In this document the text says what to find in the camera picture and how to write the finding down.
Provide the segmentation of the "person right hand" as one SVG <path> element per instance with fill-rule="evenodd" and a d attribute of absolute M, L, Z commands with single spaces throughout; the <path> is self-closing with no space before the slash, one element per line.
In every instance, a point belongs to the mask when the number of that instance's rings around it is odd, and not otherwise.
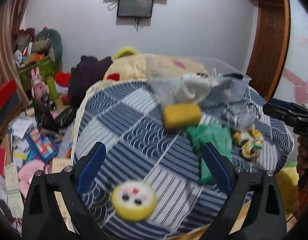
<path fill-rule="evenodd" d="M 302 137 L 301 135 L 298 136 L 297 138 L 298 142 L 298 155 L 297 155 L 297 173 L 299 177 L 301 178 L 306 169 L 308 168 L 308 139 Z"/>

